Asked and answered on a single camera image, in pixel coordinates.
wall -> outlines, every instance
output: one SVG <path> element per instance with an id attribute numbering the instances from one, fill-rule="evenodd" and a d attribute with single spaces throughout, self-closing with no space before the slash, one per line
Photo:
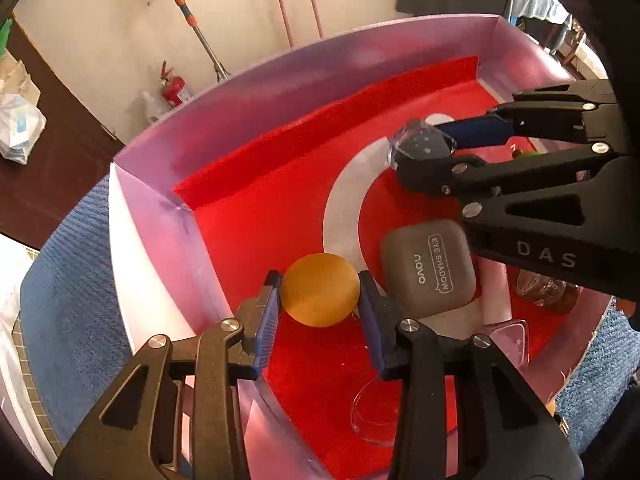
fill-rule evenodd
<path id="1" fill-rule="evenodd" d="M 317 1 L 326 36 L 399 17 L 396 0 Z M 277 0 L 187 2 L 232 73 L 289 48 Z M 296 45 L 315 41 L 310 1 L 285 3 Z M 145 127 L 140 91 L 157 92 L 164 59 L 193 91 L 216 81 L 172 0 L 21 0 L 15 15 L 62 82 L 123 142 Z"/>

